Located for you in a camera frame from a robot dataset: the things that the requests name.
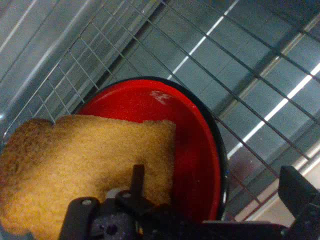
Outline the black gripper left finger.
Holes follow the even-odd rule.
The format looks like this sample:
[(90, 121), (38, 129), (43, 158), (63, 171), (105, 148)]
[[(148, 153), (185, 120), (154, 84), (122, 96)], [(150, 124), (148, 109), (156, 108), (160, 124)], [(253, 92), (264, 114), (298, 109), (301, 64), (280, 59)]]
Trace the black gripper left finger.
[(131, 185), (103, 203), (94, 197), (72, 200), (60, 240), (196, 240), (199, 227), (169, 205), (156, 205), (143, 196), (145, 167), (133, 167)]

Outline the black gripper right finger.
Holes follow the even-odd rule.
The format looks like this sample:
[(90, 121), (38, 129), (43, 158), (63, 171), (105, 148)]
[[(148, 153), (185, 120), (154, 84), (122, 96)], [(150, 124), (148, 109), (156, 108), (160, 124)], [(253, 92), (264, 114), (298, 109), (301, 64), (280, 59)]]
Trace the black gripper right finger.
[(291, 228), (320, 226), (320, 191), (291, 165), (280, 169), (278, 195), (294, 217)]

